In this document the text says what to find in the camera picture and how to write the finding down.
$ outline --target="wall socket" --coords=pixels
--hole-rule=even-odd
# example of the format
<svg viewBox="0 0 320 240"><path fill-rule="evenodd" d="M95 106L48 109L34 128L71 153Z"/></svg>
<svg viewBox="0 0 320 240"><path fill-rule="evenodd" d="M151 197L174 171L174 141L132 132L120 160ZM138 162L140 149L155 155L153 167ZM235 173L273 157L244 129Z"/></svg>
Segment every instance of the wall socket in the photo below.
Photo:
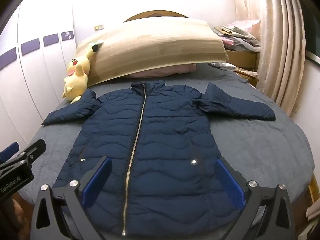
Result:
<svg viewBox="0 0 320 240"><path fill-rule="evenodd" d="M295 114L297 114L298 111L299 111L299 108L300 108L300 106L295 103L294 106L293 106L293 112L294 112Z"/></svg>
<svg viewBox="0 0 320 240"><path fill-rule="evenodd" d="M103 29L103 24L97 25L97 26L94 27L94 31L95 31L95 32L96 32L96 31L99 31L99 30L102 30L102 29Z"/></svg>

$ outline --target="blue gripper pad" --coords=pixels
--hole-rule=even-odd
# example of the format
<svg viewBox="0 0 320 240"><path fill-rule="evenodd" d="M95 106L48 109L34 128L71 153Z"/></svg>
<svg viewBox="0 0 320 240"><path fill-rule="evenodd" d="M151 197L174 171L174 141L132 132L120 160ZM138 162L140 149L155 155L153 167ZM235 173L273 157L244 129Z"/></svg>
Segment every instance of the blue gripper pad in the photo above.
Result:
<svg viewBox="0 0 320 240"><path fill-rule="evenodd" d="M110 158L102 157L95 168L88 171L84 177L88 177L89 181L81 190L81 206L84 208L91 207L98 198L104 184L109 178L112 171L112 161Z"/></svg>
<svg viewBox="0 0 320 240"><path fill-rule="evenodd" d="M0 162L5 163L18 151L19 151L19 144L17 142L12 143L6 149L0 152Z"/></svg>
<svg viewBox="0 0 320 240"><path fill-rule="evenodd" d="M220 159L215 161L214 171L232 204L242 210L245 206L244 191Z"/></svg>

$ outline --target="zipper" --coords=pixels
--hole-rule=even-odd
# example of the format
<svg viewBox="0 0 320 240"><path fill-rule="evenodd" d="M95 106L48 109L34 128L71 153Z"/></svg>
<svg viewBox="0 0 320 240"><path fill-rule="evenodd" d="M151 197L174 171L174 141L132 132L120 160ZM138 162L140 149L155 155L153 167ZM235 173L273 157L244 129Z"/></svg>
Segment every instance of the zipper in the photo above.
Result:
<svg viewBox="0 0 320 240"><path fill-rule="evenodd" d="M142 109L141 109L139 126L138 126L136 139L134 141L132 152L131 152L131 158L130 158L129 167L128 167L128 171L127 171L127 177L125 179L125 201L124 201L124 208L123 208L123 230L122 230L122 235L123 236L125 236L125 229L126 229L125 228L125 222L126 222L127 208L128 208L128 188L129 188L130 170L131 170L131 165L132 165L132 161L133 161L134 152L135 152L135 149L136 149L136 146L137 146L137 142L138 142L138 137L139 137L140 127L141 127L141 122L142 122L144 106L146 104L147 95L146 95L146 84L145 83L143 84L143 91L144 91L144 100L143 100L143 105L142 105Z"/></svg>

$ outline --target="purple panel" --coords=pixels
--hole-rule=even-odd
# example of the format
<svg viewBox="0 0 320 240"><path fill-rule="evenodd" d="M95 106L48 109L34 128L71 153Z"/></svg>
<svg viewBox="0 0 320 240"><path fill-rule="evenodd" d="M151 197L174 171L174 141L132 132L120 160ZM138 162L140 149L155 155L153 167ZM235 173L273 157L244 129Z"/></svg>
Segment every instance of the purple panel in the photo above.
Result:
<svg viewBox="0 0 320 240"><path fill-rule="evenodd" d="M40 49L40 40L39 38L27 41L21 44L21 54L26 55L34 50Z"/></svg>
<svg viewBox="0 0 320 240"><path fill-rule="evenodd" d="M10 49L4 54L0 55L0 70L17 59L16 48Z"/></svg>
<svg viewBox="0 0 320 240"><path fill-rule="evenodd" d="M61 33L61 38L63 41L72 40L74 38L73 31Z"/></svg>
<svg viewBox="0 0 320 240"><path fill-rule="evenodd" d="M59 35L58 34L51 34L48 36L43 37L43 44L44 46L49 46L51 44L55 44L59 42Z"/></svg>

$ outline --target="gray bedsheet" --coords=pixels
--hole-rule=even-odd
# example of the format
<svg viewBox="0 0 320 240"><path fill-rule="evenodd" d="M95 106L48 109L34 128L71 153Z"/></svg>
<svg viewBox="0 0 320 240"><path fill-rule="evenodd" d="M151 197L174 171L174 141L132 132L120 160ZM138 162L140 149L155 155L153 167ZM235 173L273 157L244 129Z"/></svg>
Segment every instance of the gray bedsheet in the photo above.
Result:
<svg viewBox="0 0 320 240"><path fill-rule="evenodd" d="M185 84L202 93L205 92L208 83L213 82L233 97L269 105L276 114L274 122L212 116L211 132L222 156L247 180L253 179L265 187L275 187L284 183L291 202L304 192L314 169L306 136L274 102L252 88L247 80L228 70L215 69L207 64L198 64L193 73L161 79L165 80L167 86ZM132 82L137 82L137 79L115 79L92 86L91 89L100 96L113 90L129 88ZM67 104L68 102L64 101L58 108ZM34 203L42 184L54 184L82 123L81 121L56 124L39 129L33 141L44 139L47 149L33 164L35 179L19 192L24 199ZM74 226L71 229L76 235ZM226 227L216 230L214 238L220 239L225 230Z"/></svg>

